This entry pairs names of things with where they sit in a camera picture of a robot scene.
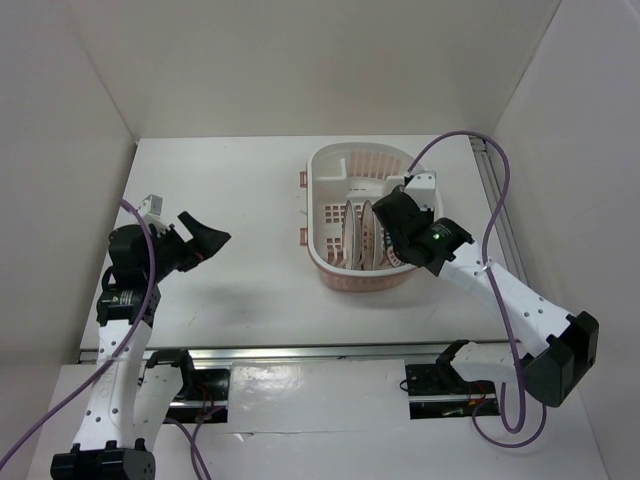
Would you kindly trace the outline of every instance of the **dish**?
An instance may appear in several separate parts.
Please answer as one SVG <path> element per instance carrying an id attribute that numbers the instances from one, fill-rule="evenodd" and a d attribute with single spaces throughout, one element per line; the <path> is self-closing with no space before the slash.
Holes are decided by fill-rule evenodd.
<path id="1" fill-rule="evenodd" d="M 377 270 L 383 257 L 382 227 L 367 200 L 362 207 L 362 269 Z"/>
<path id="2" fill-rule="evenodd" d="M 361 257 L 361 226 L 356 216 L 356 211 L 350 200 L 344 209 L 344 221 L 342 223 L 342 254 L 343 260 L 339 265 L 347 270 L 356 270 L 360 267 Z"/>

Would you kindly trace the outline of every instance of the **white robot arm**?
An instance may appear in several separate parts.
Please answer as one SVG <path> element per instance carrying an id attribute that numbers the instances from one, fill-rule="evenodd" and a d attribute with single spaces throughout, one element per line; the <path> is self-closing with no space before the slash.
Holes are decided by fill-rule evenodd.
<path id="1" fill-rule="evenodd" d="M 186 272 L 215 255 L 231 238 L 206 227 L 187 212 L 178 215 L 193 235 L 185 242 L 160 217 L 162 199 L 147 197 L 138 211 L 149 228 L 155 260 L 155 284 L 142 321 L 122 353 L 118 346 L 141 312 L 149 282 L 149 259 L 139 225 L 125 225 L 109 235 L 112 266 L 102 278 L 97 303 L 100 346 L 96 368 L 113 361 L 91 388 L 82 425 L 69 453 L 55 455 L 51 477 L 68 479 L 152 480 L 151 453 L 169 404 L 189 388 L 193 362 L 186 350 L 163 350 L 147 361 L 140 387 L 140 366 L 151 338 L 160 301 L 157 283 L 172 271 Z"/>
<path id="2" fill-rule="evenodd" d="M 435 172 L 407 177 L 379 200 L 374 212 L 398 258 L 427 268 L 499 315 L 480 247 L 447 218 L 434 220 Z M 545 300 L 497 263 L 489 260 L 514 333 L 526 355 L 521 358 L 525 388 L 541 403 L 558 407 L 595 363 L 599 326 L 586 312 L 577 316 Z M 440 358 L 465 381 L 515 381 L 509 345 L 455 342 Z"/>

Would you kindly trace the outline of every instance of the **purple cable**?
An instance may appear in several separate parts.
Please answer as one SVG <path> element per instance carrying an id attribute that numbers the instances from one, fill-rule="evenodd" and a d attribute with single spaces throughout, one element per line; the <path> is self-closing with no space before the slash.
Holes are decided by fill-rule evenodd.
<path id="1" fill-rule="evenodd" d="M 420 160 L 422 159 L 422 157 L 424 157 L 424 155 L 437 143 L 440 143 L 442 140 L 445 140 L 449 137 L 454 137 L 454 136 L 458 136 L 458 135 L 464 135 L 464 136 L 472 136 L 472 137 L 477 137 L 481 140 L 484 140 L 485 142 L 487 142 L 489 145 L 491 145 L 493 148 L 496 149 L 496 151 L 498 152 L 498 154 L 500 155 L 500 158 L 502 159 L 502 163 L 504 164 L 504 185 L 502 186 L 502 192 L 500 193 L 500 198 L 498 199 L 498 202 L 496 204 L 496 208 L 493 210 L 493 212 L 491 213 L 491 218 L 489 219 L 489 223 L 487 223 L 487 228 L 484 231 L 484 235 L 482 237 L 482 262 L 484 263 L 484 265 L 486 266 L 486 271 L 487 271 L 487 278 L 489 279 L 489 283 L 491 284 L 491 289 L 493 290 L 493 293 L 496 297 L 496 302 L 498 303 L 498 309 L 500 310 L 500 315 L 502 316 L 502 321 L 504 323 L 504 328 L 507 331 L 507 338 L 509 340 L 509 346 L 511 347 L 511 355 L 513 356 L 513 365 L 515 367 L 516 370 L 516 379 L 517 379 L 517 383 L 518 383 L 518 400 L 519 400 L 519 414 L 518 414 L 518 423 L 516 424 L 515 427 L 511 427 L 511 425 L 509 425 L 509 422 L 507 420 L 507 415 L 506 415 L 506 409 L 504 408 L 505 405 L 505 398 L 506 398 L 506 393 L 505 393 L 505 385 L 502 384 L 502 388 L 500 391 L 500 403 L 502 404 L 502 407 L 500 408 L 500 417 L 502 419 L 502 424 L 504 425 L 505 429 L 512 434 L 516 434 L 522 431 L 522 428 L 524 427 L 524 422 L 526 420 L 526 416 L 527 416 L 527 404 L 526 404 L 526 396 L 525 396 L 525 388 L 524 388 L 524 374 L 522 372 L 522 365 L 520 363 L 520 358 L 518 356 L 518 347 L 516 344 L 516 339 L 515 339 L 515 335 L 513 333 L 513 328 L 511 327 L 511 321 L 509 320 L 509 314 L 507 313 L 507 307 L 504 303 L 504 299 L 502 298 L 502 294 L 500 293 L 500 288 L 498 287 L 498 282 L 496 282 L 496 278 L 493 275 L 493 271 L 491 270 L 491 266 L 489 265 L 489 253 L 488 253 L 488 248 L 489 248 L 489 236 L 491 235 L 491 230 L 493 230 L 493 227 L 495 226 L 496 221 L 498 220 L 498 215 L 500 215 L 500 212 L 504 206 L 504 202 L 505 199 L 507 197 L 507 192 L 509 191 L 509 183 L 511 181 L 511 168 L 509 166 L 509 158 L 507 157 L 506 152 L 504 151 L 504 149 L 498 144 L 498 142 L 496 142 L 493 138 L 484 135 L 482 133 L 478 133 L 478 132 L 474 132 L 471 130 L 456 130 L 453 132 L 448 132 L 445 133 L 443 135 L 440 135 L 439 137 L 437 137 L 436 139 L 432 140 L 431 142 L 429 142 L 429 144 L 424 147 L 422 149 L 422 151 L 420 151 L 420 153 L 416 156 L 415 160 L 413 162 L 411 162 L 411 165 L 409 165 L 409 168 L 407 169 L 407 173 L 411 173 L 411 171 L 416 167 L 416 165 L 418 165 L 418 163 L 420 163 Z M 547 410 L 543 405 L 543 411 L 542 411 L 542 421 L 540 422 L 540 428 L 538 429 L 538 431 L 529 439 L 518 443 L 518 444 L 506 444 L 506 443 L 501 443 L 498 441 L 495 441 L 493 439 L 490 439 L 479 427 L 477 420 L 476 420 L 476 414 L 477 411 L 479 409 L 479 407 L 481 407 L 484 403 L 478 405 L 478 407 L 476 407 L 473 411 L 473 425 L 476 427 L 476 430 L 478 431 L 478 433 L 487 441 L 491 442 L 494 445 L 497 445 L 499 447 L 503 447 L 503 448 L 519 448 L 519 447 L 524 447 L 526 445 L 529 445 L 530 443 L 534 442 L 542 433 L 542 430 L 544 429 L 545 423 L 546 423 L 546 419 L 547 419 Z"/>
<path id="2" fill-rule="evenodd" d="M 198 432 L 200 431 L 200 428 L 202 427 L 204 422 L 206 422 L 208 419 L 210 419 L 213 415 L 215 415 L 220 410 L 222 410 L 222 407 L 215 407 L 209 410 L 207 413 L 205 413 L 202 416 L 202 418 L 200 418 L 198 425 L 196 425 L 196 428 L 193 430 L 193 442 L 191 443 L 191 465 L 193 465 L 193 469 L 195 470 L 196 474 L 198 473 L 198 466 L 196 465 L 196 456 L 200 457 L 200 452 L 198 450 L 198 446 L 196 445 Z M 199 461 L 200 461 L 200 464 L 202 465 L 202 470 L 204 471 L 204 474 L 207 477 L 207 480 L 211 480 L 211 476 L 209 475 L 209 471 L 207 470 L 207 467 L 205 467 L 202 460 L 199 460 Z"/>
<path id="3" fill-rule="evenodd" d="M 204 459 L 202 458 L 202 455 L 200 454 L 200 450 L 198 450 L 198 447 L 196 446 L 196 439 L 195 439 L 195 433 L 192 436 L 189 433 L 189 430 L 187 430 L 185 428 L 185 426 L 183 424 L 181 424 L 179 421 L 173 419 L 173 418 L 165 418 L 164 419 L 164 423 L 169 423 L 171 425 L 175 425 L 176 427 L 178 427 L 180 429 L 180 431 L 182 433 L 184 433 L 185 437 L 187 437 L 187 440 L 189 440 L 189 444 L 191 445 L 191 456 L 193 458 L 194 452 L 195 455 L 198 457 L 198 462 L 200 462 L 200 466 L 202 467 L 202 470 L 205 472 L 205 475 L 207 477 L 207 480 L 211 480 L 211 475 L 209 475 L 209 470 L 207 470 L 207 466 L 204 463 Z M 202 478 L 202 475 L 200 475 L 200 472 L 198 471 L 198 468 L 196 467 L 195 461 L 193 461 L 193 471 L 196 472 L 196 477 L 198 477 L 198 480 L 204 480 Z"/>
<path id="4" fill-rule="evenodd" d="M 15 445 L 9 449 L 9 451 L 5 454 L 4 457 L 2 457 L 2 460 L 0 460 L 0 471 L 2 471 L 2 469 L 7 465 L 7 462 L 11 459 L 11 457 L 15 455 L 15 453 L 20 449 L 20 447 L 22 447 L 22 445 L 24 445 L 26 441 L 29 440 L 29 438 L 40 429 L 40 427 L 42 427 L 47 421 L 49 421 L 49 419 L 53 417 L 56 413 L 58 413 L 60 410 L 66 407 L 69 404 L 69 402 L 71 402 L 74 398 L 76 398 L 84 390 L 86 390 L 89 386 L 91 386 L 96 380 L 98 380 L 104 374 L 104 372 L 106 372 L 111 367 L 111 365 L 113 365 L 113 362 L 115 361 L 115 359 L 118 356 L 120 356 L 124 348 L 127 346 L 127 343 L 129 343 L 129 340 L 131 340 L 131 337 L 133 336 L 136 328 L 142 321 L 144 312 L 147 310 L 147 306 L 149 305 L 149 300 L 151 299 L 151 292 L 153 291 L 153 287 L 155 285 L 155 278 L 156 278 L 156 260 L 155 260 L 155 254 L 153 251 L 153 241 L 151 240 L 151 234 L 149 233 L 149 230 L 147 229 L 147 226 L 144 223 L 144 220 L 142 219 L 138 211 L 129 202 L 127 202 L 124 199 L 120 201 L 120 206 L 124 210 L 129 212 L 131 215 L 133 215 L 138 221 L 138 223 L 140 224 L 140 228 L 142 229 L 142 233 L 144 234 L 144 239 L 147 242 L 147 250 L 149 252 L 149 283 L 147 284 L 147 291 L 145 292 L 144 299 L 142 301 L 142 306 L 140 307 L 140 311 L 138 312 L 138 315 L 136 316 L 135 321 L 133 322 L 133 325 L 131 325 L 129 332 L 122 339 L 122 342 L 120 343 L 120 345 L 118 345 L 118 347 L 114 350 L 111 358 L 106 362 L 104 362 L 104 364 L 100 368 L 98 368 L 93 373 L 93 375 L 91 375 L 82 385 L 80 385 L 76 390 L 74 390 L 67 398 L 65 398 L 60 403 L 58 403 L 55 407 L 49 410 L 42 418 L 40 418 L 40 420 L 34 423 L 33 426 L 29 430 L 27 430 L 27 432 L 22 437 L 20 437 L 20 439 L 15 443 Z"/>

